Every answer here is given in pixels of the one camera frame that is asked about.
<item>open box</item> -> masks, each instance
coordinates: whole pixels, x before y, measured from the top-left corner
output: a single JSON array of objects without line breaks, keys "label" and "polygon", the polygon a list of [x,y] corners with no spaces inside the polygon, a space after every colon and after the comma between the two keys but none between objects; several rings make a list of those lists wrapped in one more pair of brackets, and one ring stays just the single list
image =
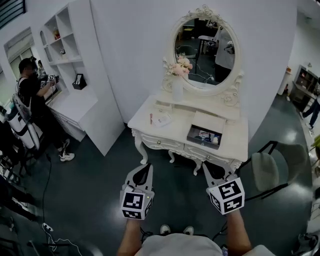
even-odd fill
[{"label": "open box", "polygon": [[217,150],[220,147],[225,123],[225,119],[197,111],[186,139]]}]

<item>oval mirror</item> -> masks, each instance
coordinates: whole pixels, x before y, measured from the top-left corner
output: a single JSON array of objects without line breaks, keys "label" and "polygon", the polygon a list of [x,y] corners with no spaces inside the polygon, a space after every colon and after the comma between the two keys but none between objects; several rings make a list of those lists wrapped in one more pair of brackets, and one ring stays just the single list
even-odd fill
[{"label": "oval mirror", "polygon": [[221,84],[235,64],[235,47],[228,31],[221,24],[195,18],[184,23],[174,44],[175,61],[185,56],[192,64],[184,76],[199,89],[211,89]]}]

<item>black t-shirt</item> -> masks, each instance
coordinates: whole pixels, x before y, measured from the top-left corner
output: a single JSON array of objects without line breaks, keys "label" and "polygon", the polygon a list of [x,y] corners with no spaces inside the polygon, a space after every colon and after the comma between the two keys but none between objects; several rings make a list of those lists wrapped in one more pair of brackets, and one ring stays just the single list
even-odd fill
[{"label": "black t-shirt", "polygon": [[30,110],[33,117],[42,116],[47,108],[45,98],[37,96],[39,90],[40,82],[37,78],[24,79],[18,88],[18,96],[22,103],[27,107],[31,103]]}]

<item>white bookshelf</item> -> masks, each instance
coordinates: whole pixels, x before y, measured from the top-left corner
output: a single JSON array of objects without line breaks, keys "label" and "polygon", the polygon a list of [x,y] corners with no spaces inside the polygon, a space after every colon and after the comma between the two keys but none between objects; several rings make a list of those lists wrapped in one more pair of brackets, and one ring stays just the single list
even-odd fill
[{"label": "white bookshelf", "polygon": [[[47,105],[67,133],[78,141],[87,134],[106,155],[124,124],[102,60],[90,0],[69,2],[42,26],[37,37],[36,44],[43,48],[39,52],[45,60],[42,63],[60,77],[60,93]],[[87,84],[82,90],[72,85],[77,74],[83,74]]]}]

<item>vase on floor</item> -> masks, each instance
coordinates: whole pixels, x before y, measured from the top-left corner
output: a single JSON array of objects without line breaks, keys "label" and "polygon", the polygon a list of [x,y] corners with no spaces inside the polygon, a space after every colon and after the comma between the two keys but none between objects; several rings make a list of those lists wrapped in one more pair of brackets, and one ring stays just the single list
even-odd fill
[{"label": "vase on floor", "polygon": [[173,76],[172,77],[172,99],[175,102],[180,102],[184,98],[184,85],[182,81],[182,77]]}]

